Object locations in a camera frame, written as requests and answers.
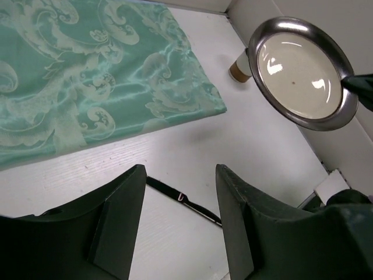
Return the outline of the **green patterned cloth placemat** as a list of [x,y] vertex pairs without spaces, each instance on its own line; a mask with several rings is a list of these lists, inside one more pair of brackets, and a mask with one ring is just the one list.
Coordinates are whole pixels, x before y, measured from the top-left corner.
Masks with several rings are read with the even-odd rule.
[[1,2],[1,167],[226,112],[163,4]]

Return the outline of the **round plate with dark rim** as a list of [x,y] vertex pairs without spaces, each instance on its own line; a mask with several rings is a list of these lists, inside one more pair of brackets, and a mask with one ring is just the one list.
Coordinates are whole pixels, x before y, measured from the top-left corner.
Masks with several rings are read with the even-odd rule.
[[347,125],[358,97],[342,87],[353,67],[339,45],[305,20],[275,17],[253,32],[247,56],[265,99],[293,123],[313,131]]

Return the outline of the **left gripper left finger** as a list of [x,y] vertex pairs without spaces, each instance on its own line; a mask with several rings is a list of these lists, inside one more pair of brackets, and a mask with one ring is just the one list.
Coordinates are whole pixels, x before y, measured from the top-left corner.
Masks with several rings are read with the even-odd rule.
[[128,279],[145,186],[137,164],[39,216],[2,216],[1,278]]

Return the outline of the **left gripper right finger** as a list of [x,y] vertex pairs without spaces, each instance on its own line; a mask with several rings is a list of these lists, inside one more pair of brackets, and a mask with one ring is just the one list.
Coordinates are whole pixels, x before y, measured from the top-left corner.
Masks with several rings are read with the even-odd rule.
[[289,206],[223,164],[216,191],[231,279],[371,279],[372,205]]

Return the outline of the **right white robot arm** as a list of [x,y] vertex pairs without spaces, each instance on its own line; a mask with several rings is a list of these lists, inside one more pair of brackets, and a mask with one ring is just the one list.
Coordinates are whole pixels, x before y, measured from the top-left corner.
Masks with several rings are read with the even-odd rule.
[[[351,89],[358,96],[363,106],[372,111],[372,74],[348,76],[342,80],[342,85]],[[327,199],[326,206],[337,204],[372,204],[370,197],[353,190],[344,189]],[[322,201],[318,196],[314,196],[307,202],[302,209],[308,212],[316,212],[321,208]]]

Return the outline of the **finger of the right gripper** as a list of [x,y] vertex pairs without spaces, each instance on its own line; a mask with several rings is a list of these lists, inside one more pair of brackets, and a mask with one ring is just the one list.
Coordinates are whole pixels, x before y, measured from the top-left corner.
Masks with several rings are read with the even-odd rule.
[[372,111],[372,80],[373,74],[347,76],[342,79],[344,89],[358,96],[359,102],[369,111]]

